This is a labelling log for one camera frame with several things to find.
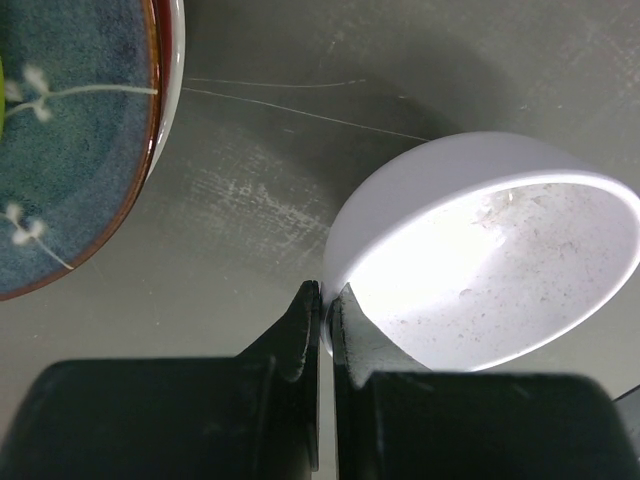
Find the dark blue speckled plate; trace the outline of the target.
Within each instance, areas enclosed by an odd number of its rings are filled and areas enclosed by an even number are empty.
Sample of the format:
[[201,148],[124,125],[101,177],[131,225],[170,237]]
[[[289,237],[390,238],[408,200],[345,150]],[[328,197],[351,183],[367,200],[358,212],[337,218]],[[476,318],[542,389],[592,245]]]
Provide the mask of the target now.
[[1,5],[1,296],[76,269],[120,227],[158,141],[151,1]]

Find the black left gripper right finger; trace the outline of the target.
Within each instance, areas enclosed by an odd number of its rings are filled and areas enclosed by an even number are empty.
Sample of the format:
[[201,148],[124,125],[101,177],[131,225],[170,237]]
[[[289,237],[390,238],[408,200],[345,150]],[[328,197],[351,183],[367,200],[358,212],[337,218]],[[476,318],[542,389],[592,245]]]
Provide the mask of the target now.
[[435,372],[345,288],[330,308],[341,479],[635,479],[639,436],[572,374]]

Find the white bowl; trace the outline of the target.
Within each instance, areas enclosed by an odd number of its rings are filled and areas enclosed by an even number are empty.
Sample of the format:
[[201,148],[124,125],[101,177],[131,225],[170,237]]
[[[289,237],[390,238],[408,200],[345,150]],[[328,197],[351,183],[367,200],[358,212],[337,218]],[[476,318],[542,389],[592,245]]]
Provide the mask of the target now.
[[591,317],[639,264],[639,198],[539,140],[443,137],[372,173],[334,220],[325,304],[350,289],[432,370],[479,371]]

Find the red teal floral plate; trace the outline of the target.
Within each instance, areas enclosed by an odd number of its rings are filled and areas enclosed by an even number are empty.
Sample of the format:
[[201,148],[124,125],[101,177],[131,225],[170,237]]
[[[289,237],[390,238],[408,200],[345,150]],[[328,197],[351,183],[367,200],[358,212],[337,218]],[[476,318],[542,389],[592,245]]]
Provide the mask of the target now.
[[157,144],[147,177],[156,167],[173,125],[184,74],[186,16],[183,0],[155,1],[161,54],[162,109]]

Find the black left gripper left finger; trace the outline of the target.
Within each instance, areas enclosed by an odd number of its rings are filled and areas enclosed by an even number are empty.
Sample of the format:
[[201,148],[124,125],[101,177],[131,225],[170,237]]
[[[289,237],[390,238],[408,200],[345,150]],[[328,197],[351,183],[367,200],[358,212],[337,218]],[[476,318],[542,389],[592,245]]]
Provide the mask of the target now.
[[60,361],[1,445],[5,479],[308,479],[319,467],[320,294],[304,282],[233,357]]

